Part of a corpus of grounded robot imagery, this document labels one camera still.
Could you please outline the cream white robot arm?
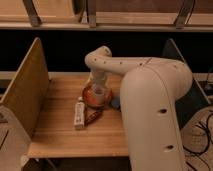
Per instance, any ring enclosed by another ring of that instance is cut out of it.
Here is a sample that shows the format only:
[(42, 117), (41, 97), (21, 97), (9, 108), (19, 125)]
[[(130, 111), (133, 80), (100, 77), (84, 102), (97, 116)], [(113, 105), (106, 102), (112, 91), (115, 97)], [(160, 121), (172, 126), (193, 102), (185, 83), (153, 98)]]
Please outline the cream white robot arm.
[(114, 57), (102, 46), (85, 57), (94, 82), (107, 72), (122, 76), (120, 105), (132, 171), (187, 171), (175, 102), (192, 86), (182, 61)]

